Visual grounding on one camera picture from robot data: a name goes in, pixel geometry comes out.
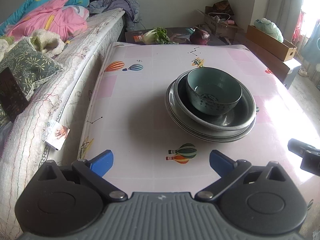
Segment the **large steel basin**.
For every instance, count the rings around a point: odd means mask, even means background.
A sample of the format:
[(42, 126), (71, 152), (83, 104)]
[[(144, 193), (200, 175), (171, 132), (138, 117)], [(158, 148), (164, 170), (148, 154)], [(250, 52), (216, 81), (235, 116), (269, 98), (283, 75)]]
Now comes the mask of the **large steel basin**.
[(185, 80), (183, 77), (178, 85), (174, 83), (174, 96), (184, 113), (183, 124), (177, 124), (180, 128), (210, 142), (233, 142), (248, 135), (255, 125), (256, 104), (245, 86), (242, 86), (242, 98), (234, 109), (221, 116), (210, 116), (199, 112), (189, 102)]

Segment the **small steel bowl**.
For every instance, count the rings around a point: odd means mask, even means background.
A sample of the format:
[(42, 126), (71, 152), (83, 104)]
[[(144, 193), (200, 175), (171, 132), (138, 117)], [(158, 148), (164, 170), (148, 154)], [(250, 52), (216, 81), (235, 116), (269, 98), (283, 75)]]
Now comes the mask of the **small steel bowl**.
[(175, 96), (174, 96), (174, 83), (175, 81), (172, 81), (172, 83), (167, 88), (166, 94), (165, 94), (165, 107), (167, 109), (168, 114), (176, 122), (177, 124), (183, 124), (183, 111), (181, 110)]
[(247, 128), (256, 117), (256, 104), (249, 90), (237, 79), (228, 77), (209, 82), (207, 77), (189, 80), (188, 72), (181, 74), (172, 84), (177, 108), (213, 130), (238, 131)]

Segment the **teal ceramic bowl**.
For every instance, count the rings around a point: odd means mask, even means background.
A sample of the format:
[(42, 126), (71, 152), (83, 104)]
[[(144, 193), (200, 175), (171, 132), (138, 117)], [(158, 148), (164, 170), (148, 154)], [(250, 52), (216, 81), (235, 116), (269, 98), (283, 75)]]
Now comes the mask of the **teal ceramic bowl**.
[(238, 80), (216, 68), (193, 69), (187, 74), (185, 83), (189, 101), (206, 115), (226, 114), (242, 97), (242, 87)]

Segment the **mattress paper tag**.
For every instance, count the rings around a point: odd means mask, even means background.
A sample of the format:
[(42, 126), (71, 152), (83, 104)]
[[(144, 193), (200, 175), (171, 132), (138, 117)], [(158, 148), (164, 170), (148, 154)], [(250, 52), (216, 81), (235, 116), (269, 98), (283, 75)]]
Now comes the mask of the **mattress paper tag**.
[(45, 142), (52, 148), (60, 151), (70, 132), (70, 129), (62, 124), (53, 121), (49, 123)]

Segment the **pink patterned tablecloth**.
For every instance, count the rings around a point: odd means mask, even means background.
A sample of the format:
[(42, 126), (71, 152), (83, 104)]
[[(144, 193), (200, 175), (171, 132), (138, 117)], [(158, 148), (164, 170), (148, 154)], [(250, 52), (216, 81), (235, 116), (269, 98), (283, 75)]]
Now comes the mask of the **pink patterned tablecloth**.
[[(195, 68), (194, 60), (221, 69), (252, 93), (259, 112), (251, 132), (229, 143), (206, 142), (185, 132), (165, 108), (167, 87)], [(80, 156), (92, 159), (111, 150), (114, 162), (104, 178), (127, 194), (133, 192), (197, 193), (218, 180), (209, 154), (264, 166), (279, 162), (307, 203), (319, 202), (319, 177), (300, 168), (301, 159), (287, 148), (295, 138), (319, 146), (315, 126), (288, 90), (253, 53), (227, 46), (114, 45), (104, 66), (124, 67), (99, 73), (85, 120)]]

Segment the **large brown grey carton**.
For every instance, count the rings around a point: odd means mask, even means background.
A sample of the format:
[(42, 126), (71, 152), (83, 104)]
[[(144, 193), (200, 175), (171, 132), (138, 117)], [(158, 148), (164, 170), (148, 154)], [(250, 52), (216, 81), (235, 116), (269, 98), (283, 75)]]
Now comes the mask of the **large brown grey carton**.
[(299, 61), (294, 58), (281, 61), (266, 49), (248, 40), (244, 33), (236, 33), (233, 43), (246, 46), (268, 68), (266, 72), (273, 73), (287, 89), (290, 88), (300, 70)]

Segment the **black smartphone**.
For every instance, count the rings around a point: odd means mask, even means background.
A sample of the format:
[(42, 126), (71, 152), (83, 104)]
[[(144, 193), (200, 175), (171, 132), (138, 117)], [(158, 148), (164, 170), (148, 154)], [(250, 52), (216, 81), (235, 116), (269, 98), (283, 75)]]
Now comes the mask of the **black smartphone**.
[(1, 72), (1, 107), (14, 122), (28, 106), (28, 100), (20, 89), (9, 67)]

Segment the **blue patterned hanging sheet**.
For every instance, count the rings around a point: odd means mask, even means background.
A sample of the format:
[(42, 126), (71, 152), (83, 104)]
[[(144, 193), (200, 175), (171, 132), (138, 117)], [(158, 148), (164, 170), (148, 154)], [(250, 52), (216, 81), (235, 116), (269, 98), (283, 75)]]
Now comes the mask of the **blue patterned hanging sheet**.
[(319, 51), (319, 37), (320, 37), (320, 23), (317, 21), (313, 32), (308, 39), (307, 43), (301, 50), (303, 59), (311, 64), (319, 64), (320, 51)]

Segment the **long brown cardboard box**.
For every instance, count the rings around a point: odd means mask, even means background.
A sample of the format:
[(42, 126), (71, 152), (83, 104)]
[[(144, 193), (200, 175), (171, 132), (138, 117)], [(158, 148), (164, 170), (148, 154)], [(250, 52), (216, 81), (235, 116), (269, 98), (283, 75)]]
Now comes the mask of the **long brown cardboard box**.
[(284, 39), (283, 42), (279, 42), (277, 39), (252, 25), (247, 27), (246, 38), (259, 45), (261, 48), (264, 48), (283, 62), (294, 58), (297, 51), (297, 47), (286, 39)]

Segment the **green floral pillow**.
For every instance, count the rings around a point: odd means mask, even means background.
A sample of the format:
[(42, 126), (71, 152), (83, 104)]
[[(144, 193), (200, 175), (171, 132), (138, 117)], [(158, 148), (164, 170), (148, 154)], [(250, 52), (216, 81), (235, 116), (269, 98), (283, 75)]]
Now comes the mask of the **green floral pillow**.
[(30, 100), (34, 90), (63, 70), (61, 64), (36, 51), (25, 39), (4, 55), (1, 70), (7, 67), (27, 100)]

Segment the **white fluffy blanket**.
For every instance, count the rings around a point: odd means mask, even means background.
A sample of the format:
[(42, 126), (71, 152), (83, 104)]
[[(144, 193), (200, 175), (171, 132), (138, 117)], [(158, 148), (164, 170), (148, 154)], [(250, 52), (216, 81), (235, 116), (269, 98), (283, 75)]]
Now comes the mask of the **white fluffy blanket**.
[(61, 54), (65, 43), (60, 35), (44, 29), (38, 29), (32, 32), (30, 36), (23, 36), (17, 40), (13, 36), (1, 36), (1, 60), (9, 51), (21, 40), (25, 40), (34, 50), (43, 53), (49, 58)]

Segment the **green plastic bag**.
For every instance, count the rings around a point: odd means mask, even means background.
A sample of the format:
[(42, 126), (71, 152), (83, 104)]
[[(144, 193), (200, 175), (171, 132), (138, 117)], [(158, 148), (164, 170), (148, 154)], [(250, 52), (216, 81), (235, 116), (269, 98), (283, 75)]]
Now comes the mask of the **green plastic bag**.
[(282, 32), (277, 25), (266, 18), (257, 19), (254, 26), (265, 34), (275, 38), (279, 42), (283, 42), (284, 38)]

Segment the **bok choy cabbage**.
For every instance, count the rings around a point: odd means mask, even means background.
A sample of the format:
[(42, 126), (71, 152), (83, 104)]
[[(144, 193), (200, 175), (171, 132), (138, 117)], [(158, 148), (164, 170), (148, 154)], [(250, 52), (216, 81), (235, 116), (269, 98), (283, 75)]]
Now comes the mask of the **bok choy cabbage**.
[(177, 44), (177, 42), (172, 41), (168, 36), (168, 31), (165, 28), (157, 27), (144, 33), (142, 36), (142, 41), (146, 45), (150, 44)]

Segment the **open cardboard box clutter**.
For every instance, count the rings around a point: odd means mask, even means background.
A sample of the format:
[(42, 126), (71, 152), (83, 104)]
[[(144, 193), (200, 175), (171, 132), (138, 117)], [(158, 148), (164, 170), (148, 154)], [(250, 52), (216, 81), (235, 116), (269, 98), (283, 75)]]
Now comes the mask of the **open cardboard box clutter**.
[(214, 3), (211, 7), (206, 6), (204, 11), (199, 10), (204, 16), (204, 23), (216, 37), (229, 40), (235, 38), (236, 33), (243, 33), (234, 20), (234, 12), (228, 0)]

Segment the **pink and teal quilt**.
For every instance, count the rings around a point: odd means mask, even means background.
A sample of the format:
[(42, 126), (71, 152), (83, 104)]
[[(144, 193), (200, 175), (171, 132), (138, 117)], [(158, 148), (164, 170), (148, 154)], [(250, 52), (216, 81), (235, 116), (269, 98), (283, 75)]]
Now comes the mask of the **pink and teal quilt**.
[(15, 40), (44, 29), (67, 41), (87, 29), (89, 0), (25, 0), (1, 23), (1, 35)]

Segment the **purple grey clothes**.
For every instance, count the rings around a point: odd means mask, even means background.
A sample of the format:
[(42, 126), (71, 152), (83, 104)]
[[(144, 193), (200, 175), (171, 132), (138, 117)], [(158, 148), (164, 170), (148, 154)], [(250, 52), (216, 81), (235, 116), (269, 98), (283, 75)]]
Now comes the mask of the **purple grey clothes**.
[(136, 0), (96, 0), (87, 7), (92, 15), (119, 8), (125, 11), (127, 31), (137, 30), (141, 18), (140, 5)]

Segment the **grey curtain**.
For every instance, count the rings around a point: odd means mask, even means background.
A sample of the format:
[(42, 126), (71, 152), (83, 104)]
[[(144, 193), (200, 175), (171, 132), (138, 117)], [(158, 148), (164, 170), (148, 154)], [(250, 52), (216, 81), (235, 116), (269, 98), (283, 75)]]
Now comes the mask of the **grey curtain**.
[(283, 38), (292, 40), (303, 0), (269, 0), (266, 18), (275, 23)]

